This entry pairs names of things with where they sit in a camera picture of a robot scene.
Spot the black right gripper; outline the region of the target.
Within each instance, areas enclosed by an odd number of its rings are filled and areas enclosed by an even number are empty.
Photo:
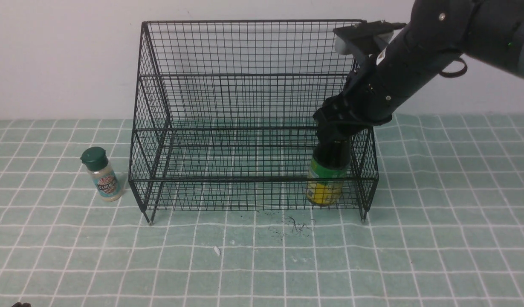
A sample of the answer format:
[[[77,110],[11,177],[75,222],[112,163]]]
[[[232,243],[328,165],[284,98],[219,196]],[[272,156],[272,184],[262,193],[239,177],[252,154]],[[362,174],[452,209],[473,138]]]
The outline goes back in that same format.
[[[359,67],[352,70],[336,96],[327,98],[314,113],[317,138],[322,144],[351,138],[369,127],[386,124],[392,114],[420,90],[420,49],[388,45],[366,50],[354,45]]]

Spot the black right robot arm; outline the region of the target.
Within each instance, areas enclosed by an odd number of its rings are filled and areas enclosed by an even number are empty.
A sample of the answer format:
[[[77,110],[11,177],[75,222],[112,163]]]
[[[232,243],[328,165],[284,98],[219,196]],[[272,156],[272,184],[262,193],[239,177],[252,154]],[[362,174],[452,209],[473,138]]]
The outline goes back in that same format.
[[[524,79],[524,0],[417,0],[408,23],[366,21],[334,29],[336,51],[354,55],[344,88],[314,113],[320,144],[386,124],[461,55]]]

